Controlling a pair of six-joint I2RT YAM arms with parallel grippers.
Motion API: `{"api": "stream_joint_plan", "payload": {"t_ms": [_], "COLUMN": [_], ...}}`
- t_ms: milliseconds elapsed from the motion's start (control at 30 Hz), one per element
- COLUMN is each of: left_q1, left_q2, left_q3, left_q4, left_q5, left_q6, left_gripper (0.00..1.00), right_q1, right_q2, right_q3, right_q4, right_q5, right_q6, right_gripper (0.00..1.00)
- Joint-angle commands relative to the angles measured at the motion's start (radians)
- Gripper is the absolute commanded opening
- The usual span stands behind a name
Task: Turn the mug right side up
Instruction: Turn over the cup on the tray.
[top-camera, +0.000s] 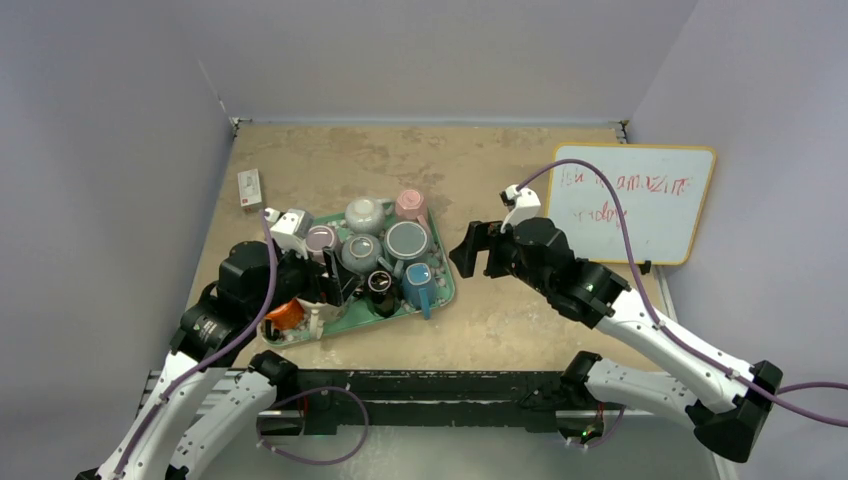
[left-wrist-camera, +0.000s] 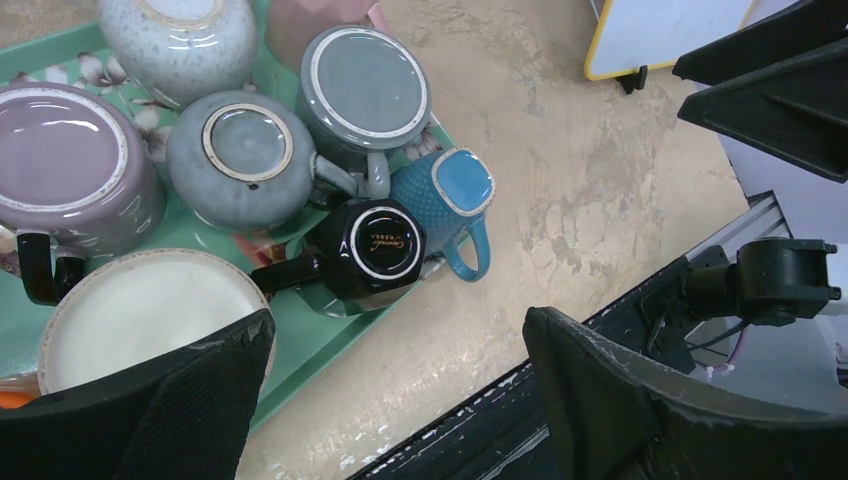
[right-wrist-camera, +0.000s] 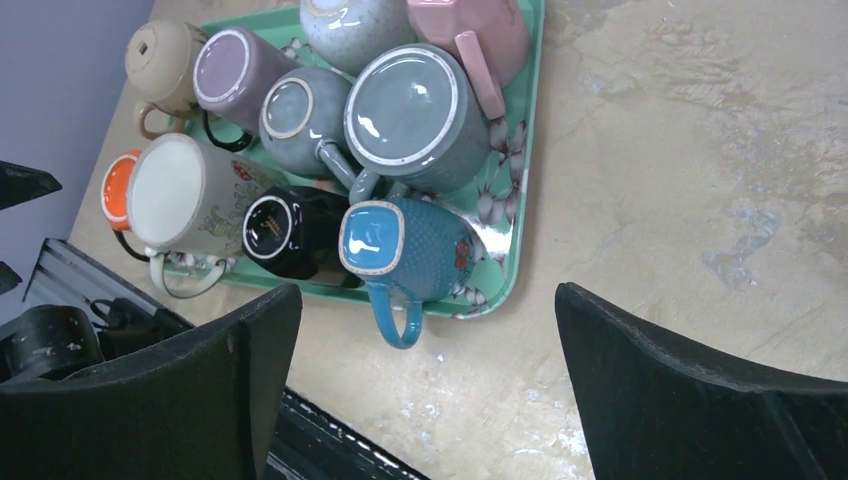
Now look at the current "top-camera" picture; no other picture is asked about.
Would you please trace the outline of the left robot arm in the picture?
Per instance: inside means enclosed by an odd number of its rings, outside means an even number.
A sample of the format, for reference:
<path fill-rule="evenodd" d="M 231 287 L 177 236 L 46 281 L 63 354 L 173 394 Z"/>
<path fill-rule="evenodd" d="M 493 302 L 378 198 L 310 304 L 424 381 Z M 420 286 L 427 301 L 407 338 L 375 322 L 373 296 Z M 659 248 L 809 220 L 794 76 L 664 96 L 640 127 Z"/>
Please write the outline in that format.
<path fill-rule="evenodd" d="M 357 277 L 325 248 L 324 265 L 284 253 L 272 240 L 235 245 L 218 280 L 182 315 L 155 387 L 108 459 L 80 479 L 198 479 L 267 407 L 284 409 L 320 393 L 303 390 L 300 369 L 282 356 L 256 355 L 235 386 L 203 416 L 209 393 L 274 308 L 300 297 L 341 305 Z"/>

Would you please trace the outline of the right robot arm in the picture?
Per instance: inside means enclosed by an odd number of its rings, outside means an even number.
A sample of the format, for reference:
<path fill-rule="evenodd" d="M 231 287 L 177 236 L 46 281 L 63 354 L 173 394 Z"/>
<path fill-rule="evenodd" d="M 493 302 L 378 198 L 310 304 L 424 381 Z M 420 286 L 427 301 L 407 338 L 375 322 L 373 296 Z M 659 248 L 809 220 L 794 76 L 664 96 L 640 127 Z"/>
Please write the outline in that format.
<path fill-rule="evenodd" d="M 623 367 L 581 351 L 562 375 L 564 399 L 619 404 L 673 420 L 727 460 L 749 460 L 773 406 L 782 371 L 725 354 L 670 320 L 620 275 L 577 257 L 566 235 L 546 218 L 517 226 L 472 221 L 449 253 L 463 278 L 487 252 L 485 276 L 515 277 L 542 295 L 564 318 L 638 351 L 656 372 Z"/>

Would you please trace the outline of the grey flat-bottom mug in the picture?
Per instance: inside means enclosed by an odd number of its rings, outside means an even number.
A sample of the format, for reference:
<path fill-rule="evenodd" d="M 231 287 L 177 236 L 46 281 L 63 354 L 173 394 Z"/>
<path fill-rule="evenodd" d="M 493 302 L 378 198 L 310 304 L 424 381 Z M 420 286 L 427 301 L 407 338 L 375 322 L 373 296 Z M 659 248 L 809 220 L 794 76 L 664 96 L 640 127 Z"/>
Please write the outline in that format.
<path fill-rule="evenodd" d="M 388 228 L 383 245 L 384 267 L 400 279 L 406 267 L 426 261 L 433 239 L 418 222 L 400 221 Z"/>

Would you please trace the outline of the pink faceted mug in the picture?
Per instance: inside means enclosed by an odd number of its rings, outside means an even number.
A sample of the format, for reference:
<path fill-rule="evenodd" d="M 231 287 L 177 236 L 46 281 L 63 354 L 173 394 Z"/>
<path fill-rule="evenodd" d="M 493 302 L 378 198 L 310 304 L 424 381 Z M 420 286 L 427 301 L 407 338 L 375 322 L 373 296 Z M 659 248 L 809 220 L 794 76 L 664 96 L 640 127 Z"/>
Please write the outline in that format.
<path fill-rule="evenodd" d="M 424 195 L 416 189 L 401 191 L 395 200 L 398 217 L 424 224 L 427 221 L 427 204 Z"/>

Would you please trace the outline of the blue textured mug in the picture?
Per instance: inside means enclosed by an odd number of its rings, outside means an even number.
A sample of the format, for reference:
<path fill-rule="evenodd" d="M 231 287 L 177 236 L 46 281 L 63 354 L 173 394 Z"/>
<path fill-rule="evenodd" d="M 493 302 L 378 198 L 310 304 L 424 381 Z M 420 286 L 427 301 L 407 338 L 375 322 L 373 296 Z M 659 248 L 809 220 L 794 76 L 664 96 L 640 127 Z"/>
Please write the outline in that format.
<path fill-rule="evenodd" d="M 426 320 L 432 316 L 431 307 L 436 301 L 437 285 L 431 268 L 426 263 L 409 265 L 402 277 L 404 299 Z"/>

